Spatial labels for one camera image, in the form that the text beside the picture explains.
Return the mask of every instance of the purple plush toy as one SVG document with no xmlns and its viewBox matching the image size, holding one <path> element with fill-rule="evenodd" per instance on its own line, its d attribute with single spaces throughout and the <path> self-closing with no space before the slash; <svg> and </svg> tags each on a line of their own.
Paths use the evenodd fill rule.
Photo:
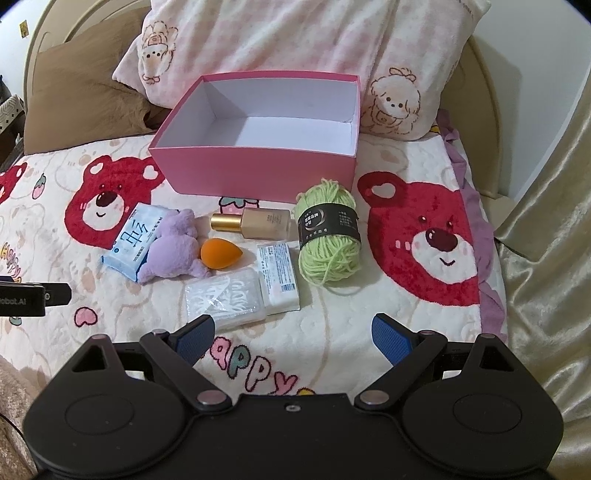
<svg viewBox="0 0 591 480">
<path fill-rule="evenodd" d="M 209 269 L 198 259 L 195 215 L 192 210 L 171 212 L 162 219 L 156 240 L 148 250 L 147 260 L 138 271 L 138 282 L 144 284 L 154 277 L 173 278 L 192 275 L 205 278 Z"/>
</svg>

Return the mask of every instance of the cotton swab pack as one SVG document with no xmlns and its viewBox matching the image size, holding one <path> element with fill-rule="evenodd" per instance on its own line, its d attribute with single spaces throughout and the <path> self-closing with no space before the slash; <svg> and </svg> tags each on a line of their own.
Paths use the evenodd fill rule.
<svg viewBox="0 0 591 480">
<path fill-rule="evenodd" d="M 251 268 L 192 281 L 185 287 L 185 294 L 188 318 L 211 315 L 216 330 L 266 317 L 258 273 Z"/>
</svg>

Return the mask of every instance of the pink cardboard box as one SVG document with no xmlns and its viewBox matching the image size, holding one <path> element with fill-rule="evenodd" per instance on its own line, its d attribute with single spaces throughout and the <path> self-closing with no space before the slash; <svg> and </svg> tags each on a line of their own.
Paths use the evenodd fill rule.
<svg viewBox="0 0 591 480">
<path fill-rule="evenodd" d="M 295 203 L 323 178 L 352 188 L 360 105 L 354 75 L 204 75 L 149 151 L 179 193 Z"/>
</svg>

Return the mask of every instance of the bedsheet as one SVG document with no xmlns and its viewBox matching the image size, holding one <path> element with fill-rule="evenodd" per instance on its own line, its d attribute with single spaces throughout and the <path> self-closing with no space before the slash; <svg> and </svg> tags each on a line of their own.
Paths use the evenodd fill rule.
<svg viewBox="0 0 591 480">
<path fill-rule="evenodd" d="M 492 228 L 470 190 L 453 130 L 441 133 L 414 142 L 361 135 L 353 194 L 362 270 L 329 288 L 298 274 L 299 312 L 216 332 L 196 368 L 234 399 L 244 392 L 355 395 L 390 368 L 371 341 L 376 313 L 450 340 L 473 341 L 482 331 L 504 335 Z M 36 154 L 0 177 L 0 275 L 67 282 L 73 291 L 68 306 L 51 307 L 44 318 L 0 319 L 0 355 L 39 387 L 92 334 L 134 341 L 191 320 L 184 300 L 189 278 L 140 286 L 99 261 L 135 204 L 193 209 L 202 237 L 221 236 L 244 249 L 237 268 L 256 265 L 256 242 L 211 232 L 209 216 L 292 207 L 177 194 L 150 158 L 150 140 Z M 295 257 L 297 242 L 290 246 Z"/>
</svg>

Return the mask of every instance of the headboard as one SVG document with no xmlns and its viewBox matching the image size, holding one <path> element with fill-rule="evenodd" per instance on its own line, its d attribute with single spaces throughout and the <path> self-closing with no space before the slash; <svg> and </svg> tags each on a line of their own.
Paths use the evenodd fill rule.
<svg viewBox="0 0 591 480">
<path fill-rule="evenodd" d="M 134 8 L 149 7 L 150 0 L 50 0 L 31 37 L 25 62 L 25 109 L 35 82 L 37 54 L 71 40 L 79 32 L 106 18 Z"/>
<path fill-rule="evenodd" d="M 102 20 L 124 11 L 148 7 L 150 0 L 50 0 L 35 29 L 25 64 L 25 108 L 35 82 L 37 54 L 69 41 Z M 441 96 L 441 106 L 450 111 L 462 135 L 476 188 L 498 196 L 501 160 L 499 108 L 491 76 L 471 38 Z"/>
</svg>

